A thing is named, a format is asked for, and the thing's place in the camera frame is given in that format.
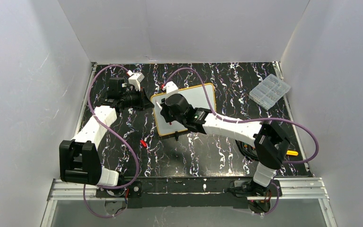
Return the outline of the yellow framed whiteboard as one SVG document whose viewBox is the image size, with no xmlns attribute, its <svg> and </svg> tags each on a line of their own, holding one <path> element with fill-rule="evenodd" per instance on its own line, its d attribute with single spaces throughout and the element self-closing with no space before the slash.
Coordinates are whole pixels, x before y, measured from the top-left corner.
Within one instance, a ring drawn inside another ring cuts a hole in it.
<svg viewBox="0 0 363 227">
<path fill-rule="evenodd" d="M 175 135 L 197 132 L 206 134 L 203 124 L 209 116 L 210 107 L 216 108 L 215 86 L 206 83 L 179 89 L 177 93 L 160 93 L 150 98 L 154 104 L 154 120 L 158 135 Z"/>
</svg>

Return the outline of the red marker cap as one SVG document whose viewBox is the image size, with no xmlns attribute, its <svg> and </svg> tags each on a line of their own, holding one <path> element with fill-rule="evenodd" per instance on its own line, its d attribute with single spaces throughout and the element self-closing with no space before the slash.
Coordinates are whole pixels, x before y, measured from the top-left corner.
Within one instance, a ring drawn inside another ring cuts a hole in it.
<svg viewBox="0 0 363 227">
<path fill-rule="evenodd" d="M 145 142 L 144 140 L 140 140 L 140 144 L 141 144 L 143 147 L 147 148 L 147 144 L 146 144 L 146 142 Z"/>
</svg>

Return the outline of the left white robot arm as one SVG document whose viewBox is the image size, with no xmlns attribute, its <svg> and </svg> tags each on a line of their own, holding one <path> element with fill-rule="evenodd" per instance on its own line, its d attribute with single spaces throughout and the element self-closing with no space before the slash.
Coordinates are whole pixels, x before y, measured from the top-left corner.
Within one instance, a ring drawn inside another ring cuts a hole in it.
<svg viewBox="0 0 363 227">
<path fill-rule="evenodd" d="M 115 187 L 119 172 L 101 165 L 97 149 L 107 129 L 97 122 L 111 126 L 124 109 L 144 111 L 154 108 L 140 83 L 141 73 L 133 73 L 128 79 L 111 78 L 108 90 L 100 98 L 92 116 L 82 130 L 71 140 L 59 145 L 60 178 L 64 182 Z"/>
</svg>

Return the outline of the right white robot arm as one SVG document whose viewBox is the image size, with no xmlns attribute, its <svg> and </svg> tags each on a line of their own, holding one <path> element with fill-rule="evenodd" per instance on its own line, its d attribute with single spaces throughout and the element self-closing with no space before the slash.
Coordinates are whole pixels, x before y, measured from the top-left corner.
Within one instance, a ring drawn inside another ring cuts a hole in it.
<svg viewBox="0 0 363 227">
<path fill-rule="evenodd" d="M 259 163 L 252 186 L 267 188 L 282 167 L 290 140 L 274 120 L 242 122 L 216 116 L 210 109 L 193 107 L 181 94 L 163 98 L 160 107 L 160 114 L 167 123 L 178 122 L 188 131 L 229 137 L 253 147 Z"/>
</svg>

